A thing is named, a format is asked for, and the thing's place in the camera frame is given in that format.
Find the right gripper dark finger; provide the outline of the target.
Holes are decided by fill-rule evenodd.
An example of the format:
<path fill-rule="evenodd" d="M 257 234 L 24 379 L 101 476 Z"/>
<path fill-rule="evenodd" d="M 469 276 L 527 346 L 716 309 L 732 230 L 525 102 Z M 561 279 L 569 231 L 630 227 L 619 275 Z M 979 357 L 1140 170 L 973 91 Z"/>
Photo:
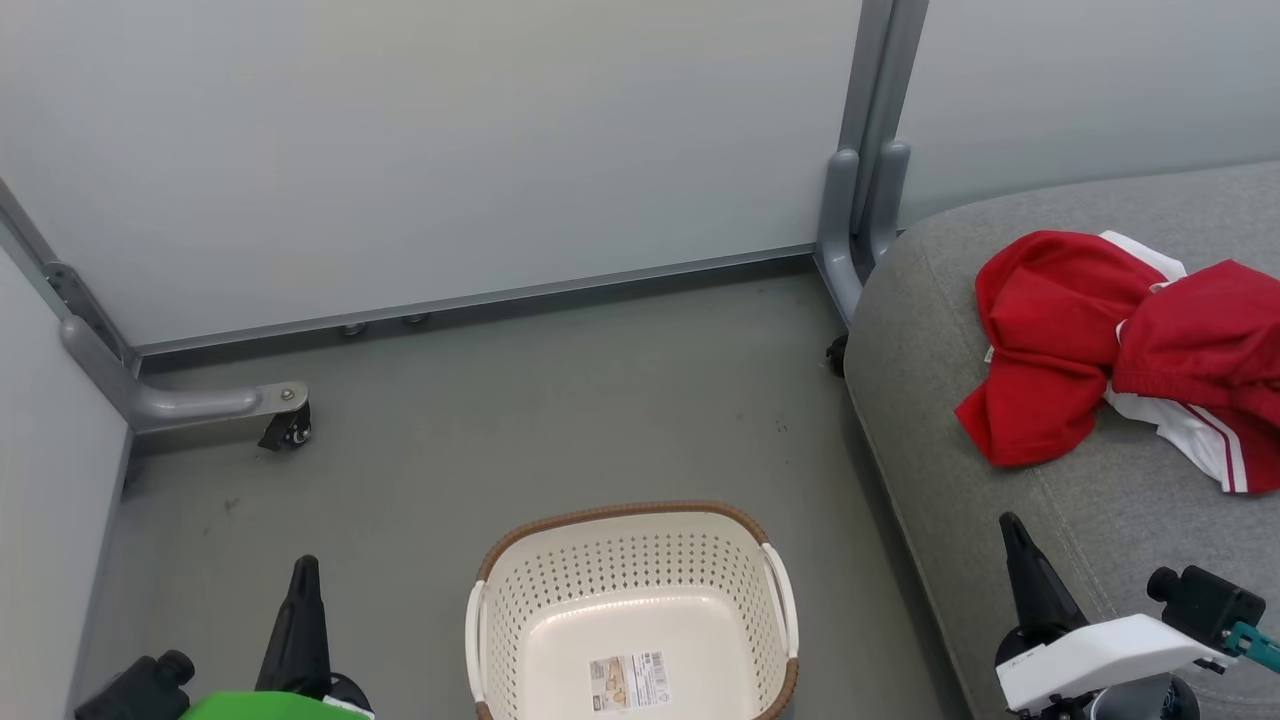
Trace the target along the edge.
<path fill-rule="evenodd" d="M 998 519 L 1018 615 L 1002 647 L 1052 644 L 1087 625 L 1087 618 L 1015 512 Z"/>

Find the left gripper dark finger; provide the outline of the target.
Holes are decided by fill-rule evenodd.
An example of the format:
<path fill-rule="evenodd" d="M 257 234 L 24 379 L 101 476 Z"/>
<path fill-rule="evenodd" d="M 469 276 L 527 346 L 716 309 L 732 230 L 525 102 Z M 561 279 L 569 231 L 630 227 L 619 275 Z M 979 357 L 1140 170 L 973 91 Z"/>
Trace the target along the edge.
<path fill-rule="evenodd" d="M 255 689 L 329 692 L 330 688 L 332 665 L 319 561 L 305 555 L 294 562 Z"/>

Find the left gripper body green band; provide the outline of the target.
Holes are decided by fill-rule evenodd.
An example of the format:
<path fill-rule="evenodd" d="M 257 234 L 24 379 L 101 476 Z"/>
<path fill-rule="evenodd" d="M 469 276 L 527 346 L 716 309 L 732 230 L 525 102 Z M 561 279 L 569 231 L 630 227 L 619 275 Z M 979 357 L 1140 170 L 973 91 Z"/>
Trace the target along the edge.
<path fill-rule="evenodd" d="M 76 720 L 375 720 L 340 700 L 279 691 L 219 692 L 191 701 L 193 662 L 180 651 L 137 659 L 76 707 Z"/>

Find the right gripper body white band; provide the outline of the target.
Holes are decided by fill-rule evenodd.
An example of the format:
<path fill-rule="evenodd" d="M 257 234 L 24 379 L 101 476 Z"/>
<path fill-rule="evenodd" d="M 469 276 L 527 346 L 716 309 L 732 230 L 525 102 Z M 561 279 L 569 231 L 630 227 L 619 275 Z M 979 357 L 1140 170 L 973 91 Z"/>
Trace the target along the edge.
<path fill-rule="evenodd" d="M 1164 606 L 1160 618 L 1088 624 L 996 664 L 1007 712 L 1201 714 L 1179 669 L 1222 675 L 1240 660 L 1267 665 L 1258 594 L 1198 566 L 1158 568 L 1147 593 Z"/>

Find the red white sports garment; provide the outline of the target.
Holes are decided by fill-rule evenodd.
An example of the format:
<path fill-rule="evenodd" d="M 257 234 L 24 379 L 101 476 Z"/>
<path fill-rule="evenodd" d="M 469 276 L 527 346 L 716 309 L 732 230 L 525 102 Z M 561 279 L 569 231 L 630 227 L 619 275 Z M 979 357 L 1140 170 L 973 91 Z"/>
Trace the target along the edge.
<path fill-rule="evenodd" d="M 986 379 L 956 418 L 997 468 L 1064 456 L 1103 405 L 1230 495 L 1280 491 L 1280 279 L 1133 238 L 1037 231 L 975 278 Z"/>

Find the cream perforated laundry basket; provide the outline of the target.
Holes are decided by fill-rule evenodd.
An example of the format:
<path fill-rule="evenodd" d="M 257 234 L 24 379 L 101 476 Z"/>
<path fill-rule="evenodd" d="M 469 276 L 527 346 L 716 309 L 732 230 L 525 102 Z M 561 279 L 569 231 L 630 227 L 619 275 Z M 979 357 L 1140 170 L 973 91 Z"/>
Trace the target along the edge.
<path fill-rule="evenodd" d="M 595 714 L 588 665 L 662 651 L 673 701 Z M 714 502 L 626 503 L 517 528 L 470 591 L 477 720 L 794 720 L 800 625 L 762 525 Z"/>

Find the black caster under bolted foot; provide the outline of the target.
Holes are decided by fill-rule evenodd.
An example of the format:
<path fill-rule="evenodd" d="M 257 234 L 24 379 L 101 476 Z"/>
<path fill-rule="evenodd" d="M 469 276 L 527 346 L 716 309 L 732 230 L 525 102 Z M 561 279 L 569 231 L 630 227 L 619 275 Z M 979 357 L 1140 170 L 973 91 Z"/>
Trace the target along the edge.
<path fill-rule="evenodd" d="M 268 424 L 257 446 L 270 452 L 300 448 L 308 442 L 311 432 L 311 407 L 310 402 L 306 402 L 293 411 L 276 414 Z"/>

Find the grey partition foot with bolt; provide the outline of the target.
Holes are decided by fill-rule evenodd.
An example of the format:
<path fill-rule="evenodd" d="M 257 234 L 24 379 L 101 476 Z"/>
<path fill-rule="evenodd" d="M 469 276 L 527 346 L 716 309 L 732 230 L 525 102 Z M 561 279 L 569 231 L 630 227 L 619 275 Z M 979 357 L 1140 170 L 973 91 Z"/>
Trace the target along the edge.
<path fill-rule="evenodd" d="M 310 402 L 308 388 L 300 382 L 223 389 L 160 389 L 145 383 L 137 375 L 140 355 L 1 178 L 0 228 L 6 252 L 58 319 L 61 347 L 134 433 L 253 419 L 265 420 L 265 430 L 276 414 Z"/>

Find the product label sticker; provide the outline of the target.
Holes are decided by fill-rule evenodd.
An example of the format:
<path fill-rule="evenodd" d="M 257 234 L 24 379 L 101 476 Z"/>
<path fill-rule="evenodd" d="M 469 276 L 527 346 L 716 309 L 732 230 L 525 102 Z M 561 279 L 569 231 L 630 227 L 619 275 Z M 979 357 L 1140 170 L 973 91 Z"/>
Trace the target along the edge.
<path fill-rule="evenodd" d="M 595 714 L 654 708 L 673 701 L 662 651 L 593 660 L 588 669 L 591 710 Z"/>

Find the grey partition base rail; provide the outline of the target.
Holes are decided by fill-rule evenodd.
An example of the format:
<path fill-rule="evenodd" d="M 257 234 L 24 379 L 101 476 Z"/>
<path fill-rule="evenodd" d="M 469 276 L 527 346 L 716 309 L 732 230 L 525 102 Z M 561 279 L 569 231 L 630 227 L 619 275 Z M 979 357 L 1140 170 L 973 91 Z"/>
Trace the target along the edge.
<path fill-rule="evenodd" d="M 641 272 L 625 272 L 581 281 L 540 284 L 525 290 L 479 293 L 462 299 L 411 304 L 339 316 L 323 316 L 247 331 L 230 331 L 193 340 L 165 341 L 138 348 L 140 374 L 238 363 L 256 357 L 297 354 L 314 348 L 358 345 L 436 329 L 476 325 L 521 316 L 536 316 L 580 307 L 595 307 L 635 299 L 714 288 L 755 279 L 812 274 L 814 243 L 796 245 L 731 258 L 680 263 Z M 402 316 L 430 313 L 425 325 L 408 327 Z M 338 328 L 366 322 L 365 333 L 343 338 Z"/>

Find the grey partition post foot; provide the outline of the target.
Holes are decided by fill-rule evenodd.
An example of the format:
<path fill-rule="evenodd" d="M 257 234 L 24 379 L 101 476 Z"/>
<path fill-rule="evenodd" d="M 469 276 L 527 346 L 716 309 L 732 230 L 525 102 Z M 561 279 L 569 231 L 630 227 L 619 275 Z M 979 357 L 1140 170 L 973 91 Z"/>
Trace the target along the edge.
<path fill-rule="evenodd" d="M 931 0 L 861 0 L 838 143 L 826 168 L 814 260 L 849 324 L 899 236 L 911 158 L 899 122 Z"/>

